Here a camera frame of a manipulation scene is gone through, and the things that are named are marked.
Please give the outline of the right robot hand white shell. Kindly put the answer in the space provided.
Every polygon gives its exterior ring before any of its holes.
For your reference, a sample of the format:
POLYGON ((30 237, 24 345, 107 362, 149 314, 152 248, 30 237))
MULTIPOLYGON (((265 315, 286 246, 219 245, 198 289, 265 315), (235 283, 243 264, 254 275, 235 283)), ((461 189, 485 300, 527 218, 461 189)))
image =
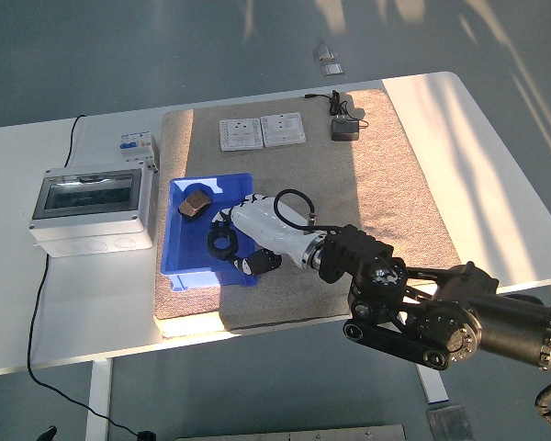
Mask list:
POLYGON ((208 234, 210 255, 248 276, 279 268, 284 254, 302 269, 318 268, 315 255, 325 234, 304 231, 306 220, 287 205, 274 202, 273 197, 250 194, 240 204, 217 212, 208 234), (237 256, 236 232, 251 238, 260 249, 246 257, 237 256))

